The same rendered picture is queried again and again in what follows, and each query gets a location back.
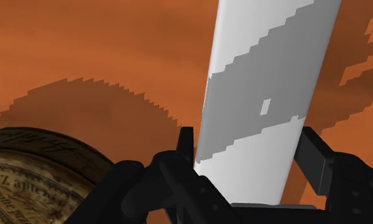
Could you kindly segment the round brown printed box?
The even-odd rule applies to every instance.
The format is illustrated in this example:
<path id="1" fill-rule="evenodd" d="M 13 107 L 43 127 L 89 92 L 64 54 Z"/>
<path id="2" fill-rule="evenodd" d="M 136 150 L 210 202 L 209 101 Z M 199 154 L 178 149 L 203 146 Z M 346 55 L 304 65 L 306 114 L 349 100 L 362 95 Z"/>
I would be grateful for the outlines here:
<path id="1" fill-rule="evenodd" d="M 64 134 L 0 129 L 0 224 L 63 224 L 112 166 Z"/>

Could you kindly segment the white tall cylinder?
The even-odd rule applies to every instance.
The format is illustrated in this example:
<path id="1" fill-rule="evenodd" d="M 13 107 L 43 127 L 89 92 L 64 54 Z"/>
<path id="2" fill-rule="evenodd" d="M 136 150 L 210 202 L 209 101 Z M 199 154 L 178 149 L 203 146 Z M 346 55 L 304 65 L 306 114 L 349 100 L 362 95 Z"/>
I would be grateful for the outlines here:
<path id="1" fill-rule="evenodd" d="M 341 0 L 218 0 L 194 168 L 280 203 Z"/>

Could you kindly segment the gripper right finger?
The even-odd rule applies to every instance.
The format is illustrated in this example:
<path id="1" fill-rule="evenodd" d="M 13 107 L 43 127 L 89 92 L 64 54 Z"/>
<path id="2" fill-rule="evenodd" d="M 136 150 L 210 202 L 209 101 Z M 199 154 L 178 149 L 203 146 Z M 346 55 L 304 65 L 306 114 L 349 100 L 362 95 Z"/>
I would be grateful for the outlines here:
<path id="1" fill-rule="evenodd" d="M 294 159 L 325 209 L 305 209 L 299 224 L 373 224 L 373 168 L 356 155 L 332 150 L 310 127 Z"/>

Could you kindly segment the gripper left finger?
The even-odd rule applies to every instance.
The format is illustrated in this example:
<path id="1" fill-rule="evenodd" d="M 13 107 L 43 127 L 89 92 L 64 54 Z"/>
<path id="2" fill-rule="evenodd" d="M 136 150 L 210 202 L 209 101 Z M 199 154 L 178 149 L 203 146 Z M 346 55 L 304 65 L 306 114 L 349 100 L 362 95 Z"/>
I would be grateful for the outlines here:
<path id="1" fill-rule="evenodd" d="M 231 205 L 192 167 L 194 131 L 180 129 L 175 150 L 151 164 L 124 160 L 100 180 L 64 224 L 145 224 L 150 211 L 165 209 L 177 224 L 241 224 Z"/>

